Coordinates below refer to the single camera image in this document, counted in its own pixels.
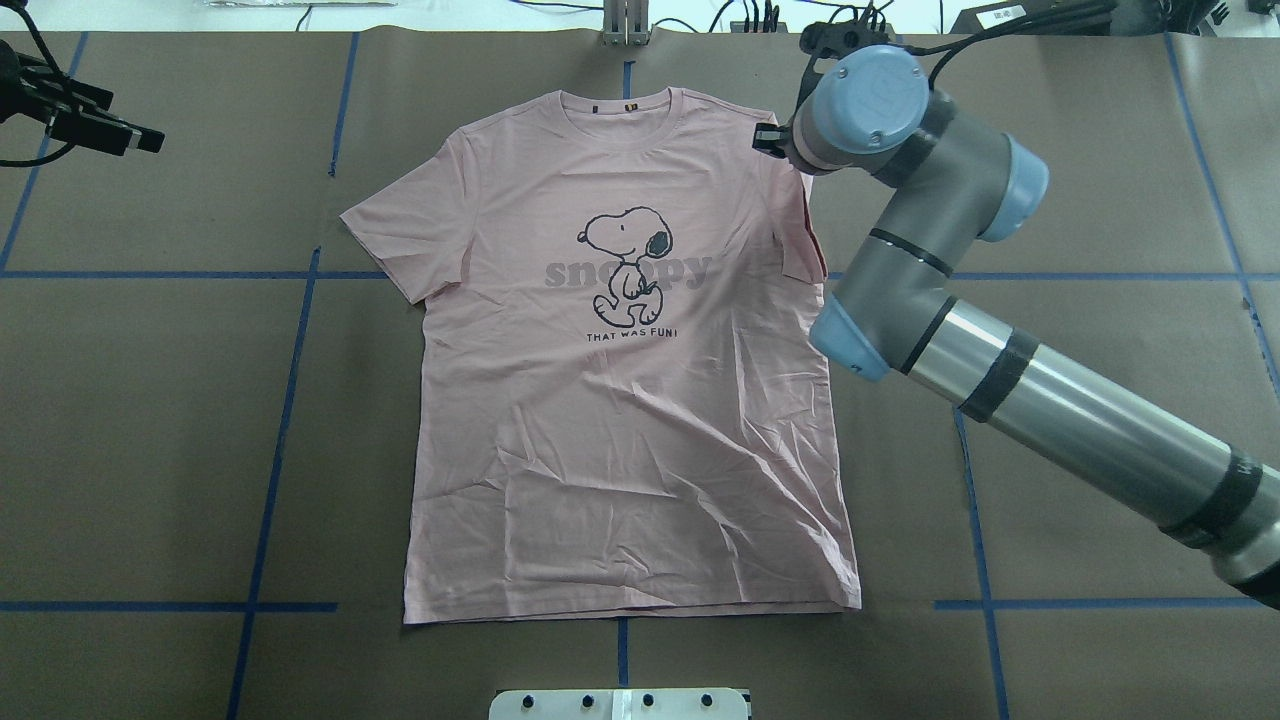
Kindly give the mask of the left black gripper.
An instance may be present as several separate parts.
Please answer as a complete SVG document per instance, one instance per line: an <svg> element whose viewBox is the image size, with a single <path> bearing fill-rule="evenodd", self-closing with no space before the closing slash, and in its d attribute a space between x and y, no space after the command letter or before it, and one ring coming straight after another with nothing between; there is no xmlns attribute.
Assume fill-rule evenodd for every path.
<svg viewBox="0 0 1280 720"><path fill-rule="evenodd" d="M114 92L55 72L14 50L1 51L1 122L22 115L46 136L77 147L123 156L136 149L160 152L165 133L111 117Z"/></svg>

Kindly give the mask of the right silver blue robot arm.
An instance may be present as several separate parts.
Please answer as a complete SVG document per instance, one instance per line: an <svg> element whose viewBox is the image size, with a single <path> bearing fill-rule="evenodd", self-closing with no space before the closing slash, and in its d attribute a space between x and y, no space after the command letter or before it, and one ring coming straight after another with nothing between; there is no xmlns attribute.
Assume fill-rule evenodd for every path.
<svg viewBox="0 0 1280 720"><path fill-rule="evenodd" d="M805 50L794 114L755 150L810 176L861 170L891 190L810 331L835 365L927 388L1210 560L1277 606L1277 470L954 290L977 243L1018 232L1046 163L933 87L895 44Z"/></svg>

